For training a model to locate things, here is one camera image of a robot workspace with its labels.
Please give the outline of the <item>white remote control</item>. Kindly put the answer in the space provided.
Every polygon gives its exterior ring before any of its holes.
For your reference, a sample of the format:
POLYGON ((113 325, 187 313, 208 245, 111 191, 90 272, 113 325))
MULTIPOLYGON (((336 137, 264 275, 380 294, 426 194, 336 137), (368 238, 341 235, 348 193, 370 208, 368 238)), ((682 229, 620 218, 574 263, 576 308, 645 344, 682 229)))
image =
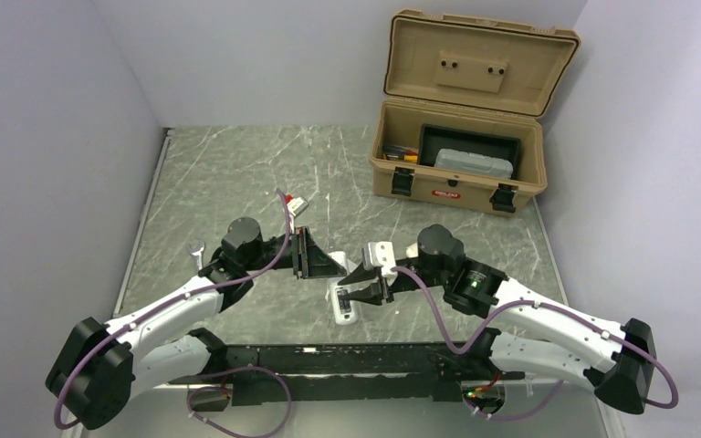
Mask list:
MULTIPOLYGON (((344 267, 347 272, 352 272, 358 267, 355 262, 349 260, 344 251, 331 252, 329 256, 344 267)), ((339 282, 347 275, 331 277, 327 282, 325 294, 325 299, 331 304, 334 321, 340 326, 355 324, 360 318, 359 304, 344 298, 351 292, 351 287, 339 285, 339 282)))

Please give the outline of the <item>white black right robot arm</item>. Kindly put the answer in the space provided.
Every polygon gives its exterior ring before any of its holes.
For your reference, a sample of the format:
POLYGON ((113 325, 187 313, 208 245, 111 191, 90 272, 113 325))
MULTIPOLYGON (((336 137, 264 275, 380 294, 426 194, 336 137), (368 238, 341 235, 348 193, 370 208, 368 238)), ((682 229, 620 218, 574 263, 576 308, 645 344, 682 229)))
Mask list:
POLYGON ((660 363, 651 328, 596 318, 544 297, 465 253, 440 224, 423 229, 406 258, 392 243, 371 242, 363 262, 340 280, 349 301, 380 306, 419 290, 447 348, 466 356, 479 379, 495 373, 545 375, 590 390, 614 409, 642 414, 660 363))

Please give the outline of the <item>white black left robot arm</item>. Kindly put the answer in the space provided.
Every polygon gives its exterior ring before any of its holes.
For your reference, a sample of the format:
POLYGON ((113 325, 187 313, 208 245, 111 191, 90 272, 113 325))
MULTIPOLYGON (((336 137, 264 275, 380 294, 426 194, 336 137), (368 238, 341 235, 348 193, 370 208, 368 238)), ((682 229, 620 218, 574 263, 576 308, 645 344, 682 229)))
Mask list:
POLYGON ((97 429, 125 404, 154 386, 195 376, 218 381, 233 365, 228 347, 196 323, 239 302, 258 276, 288 269, 299 279, 349 274, 341 251, 328 253, 306 226, 265 240, 258 221, 234 220, 211 261, 183 286, 125 316, 85 318, 70 332, 46 379, 56 398, 54 421, 68 429, 97 429))

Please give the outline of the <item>white pipe elbow fitting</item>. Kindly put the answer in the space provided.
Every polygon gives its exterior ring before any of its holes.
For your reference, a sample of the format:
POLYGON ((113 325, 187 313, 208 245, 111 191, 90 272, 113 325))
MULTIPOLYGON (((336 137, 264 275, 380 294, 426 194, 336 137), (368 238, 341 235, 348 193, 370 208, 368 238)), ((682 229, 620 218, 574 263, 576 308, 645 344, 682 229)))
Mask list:
POLYGON ((417 243, 411 244, 405 248, 405 254, 408 258, 418 256, 418 245, 417 243))

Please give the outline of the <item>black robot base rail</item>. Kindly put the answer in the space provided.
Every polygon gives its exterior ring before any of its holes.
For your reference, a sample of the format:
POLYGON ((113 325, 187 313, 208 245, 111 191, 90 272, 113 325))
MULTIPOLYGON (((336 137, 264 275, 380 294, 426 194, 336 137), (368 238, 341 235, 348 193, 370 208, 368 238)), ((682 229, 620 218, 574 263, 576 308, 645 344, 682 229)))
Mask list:
POLYGON ((227 345, 199 376, 232 375, 235 406, 282 402, 429 399, 458 402, 463 389, 487 381, 520 381, 474 354, 456 355, 440 342, 318 345, 227 345))

